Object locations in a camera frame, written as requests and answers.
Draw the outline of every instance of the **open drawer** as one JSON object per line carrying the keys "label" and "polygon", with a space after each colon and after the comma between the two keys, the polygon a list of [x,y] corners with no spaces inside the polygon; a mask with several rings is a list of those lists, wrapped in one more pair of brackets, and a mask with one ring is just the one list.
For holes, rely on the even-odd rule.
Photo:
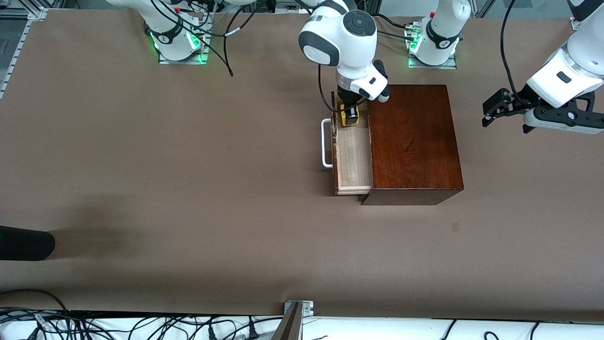
{"label": "open drawer", "polygon": [[[339,98],[332,93],[332,105],[339,107]],[[359,123],[343,126],[338,113],[332,113],[333,179],[336,195],[364,195],[373,184],[371,175],[371,144],[367,104],[359,106]]]}

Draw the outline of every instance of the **tabletop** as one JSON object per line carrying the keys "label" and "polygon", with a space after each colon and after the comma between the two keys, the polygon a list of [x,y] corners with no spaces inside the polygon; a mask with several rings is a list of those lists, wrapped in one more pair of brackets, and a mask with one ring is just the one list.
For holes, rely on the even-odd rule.
{"label": "tabletop", "polygon": [[[213,55],[158,65],[132,10],[35,22],[0,101],[0,224],[51,230],[57,250],[0,263],[1,289],[89,310],[275,314],[308,299],[323,315],[603,320],[604,136],[481,126],[508,86],[501,21],[467,23],[457,70],[409,69],[403,41],[379,37],[391,83],[447,85],[465,186],[380,207],[335,197],[321,165],[329,112],[297,45],[306,18],[257,15],[229,37],[234,77]],[[516,85],[570,34],[567,19],[510,20]]]}

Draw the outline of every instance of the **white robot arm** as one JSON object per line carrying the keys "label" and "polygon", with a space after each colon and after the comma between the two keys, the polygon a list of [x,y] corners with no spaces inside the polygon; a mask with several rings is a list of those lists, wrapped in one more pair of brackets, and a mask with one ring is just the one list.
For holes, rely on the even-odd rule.
{"label": "white robot arm", "polygon": [[470,18],[472,7],[467,0],[439,0],[434,17],[420,21],[420,34],[410,53],[427,65],[441,65],[455,53],[461,29]]}
{"label": "white robot arm", "polygon": [[311,62],[336,67],[338,96],[345,106],[344,124],[352,125],[358,119],[354,106],[359,99],[384,102],[390,95],[384,65],[373,61],[377,26],[353,0],[314,2],[318,7],[300,31],[298,44]]}
{"label": "white robot arm", "polygon": [[[149,26],[156,48],[166,59],[186,59],[201,47],[199,39],[191,34],[191,31],[196,31],[195,28],[183,21],[185,19],[193,24],[199,24],[198,18],[182,12],[177,14],[160,0],[107,0],[107,2],[136,10]],[[228,2],[235,5],[248,5],[255,0],[228,0]]]}
{"label": "white robot arm", "polygon": [[[595,113],[593,91],[604,81],[604,0],[568,0],[579,29],[518,92],[501,89],[483,104],[487,127],[496,118],[524,115],[525,133],[539,128],[597,134],[604,114]],[[587,102],[585,110],[577,101]]]}

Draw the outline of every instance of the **drawer handle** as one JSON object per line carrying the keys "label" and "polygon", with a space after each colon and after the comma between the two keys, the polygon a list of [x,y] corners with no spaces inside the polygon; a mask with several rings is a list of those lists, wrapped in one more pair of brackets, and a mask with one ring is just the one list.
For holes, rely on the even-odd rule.
{"label": "drawer handle", "polygon": [[325,159],[325,123],[331,123],[331,118],[325,118],[321,121],[321,161],[323,162],[323,166],[327,169],[332,169],[333,164],[329,164]]}

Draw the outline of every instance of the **wooden cabinet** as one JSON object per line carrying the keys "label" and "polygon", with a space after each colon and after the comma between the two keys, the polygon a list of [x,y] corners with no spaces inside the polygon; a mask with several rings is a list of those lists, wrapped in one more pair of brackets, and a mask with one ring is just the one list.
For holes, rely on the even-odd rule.
{"label": "wooden cabinet", "polygon": [[360,105],[357,125],[344,127],[332,114],[335,192],[361,195],[365,205],[439,204],[463,190],[446,86],[391,85],[391,92],[386,103]]}

